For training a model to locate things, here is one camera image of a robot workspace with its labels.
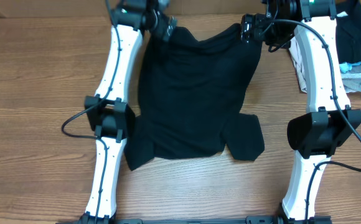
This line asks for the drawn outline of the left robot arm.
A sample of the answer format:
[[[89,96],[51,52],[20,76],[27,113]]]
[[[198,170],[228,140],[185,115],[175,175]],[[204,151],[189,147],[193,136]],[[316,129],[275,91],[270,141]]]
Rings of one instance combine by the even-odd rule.
[[[177,21],[163,12],[169,1],[120,1],[108,8],[110,51],[101,82],[86,96],[85,114],[94,132],[96,162],[91,195],[79,223],[114,223],[121,157],[131,137],[135,113],[129,107],[129,83],[144,32],[167,42]]]

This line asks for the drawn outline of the black t-shirt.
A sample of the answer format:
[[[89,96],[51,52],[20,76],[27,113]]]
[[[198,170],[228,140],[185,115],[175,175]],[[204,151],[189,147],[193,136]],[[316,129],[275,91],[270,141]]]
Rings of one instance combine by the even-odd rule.
[[[258,117],[241,112],[262,44],[240,34],[235,23],[206,40],[185,27],[168,41],[149,39],[138,82],[141,113],[124,150],[129,169],[157,157],[210,157],[229,149],[236,160],[254,161],[263,153]]]

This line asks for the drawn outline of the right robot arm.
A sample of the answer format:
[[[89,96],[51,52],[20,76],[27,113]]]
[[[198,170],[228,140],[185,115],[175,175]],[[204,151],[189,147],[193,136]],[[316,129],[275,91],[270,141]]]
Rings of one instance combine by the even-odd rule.
[[[316,216],[314,204],[326,166],[335,150],[356,132],[361,110],[345,92],[336,49],[334,1],[265,1],[264,14],[246,14],[242,40],[262,40],[271,51],[292,40],[301,53],[307,86],[306,114],[288,123],[294,150],[288,191],[274,216],[247,217],[247,223],[331,223]]]

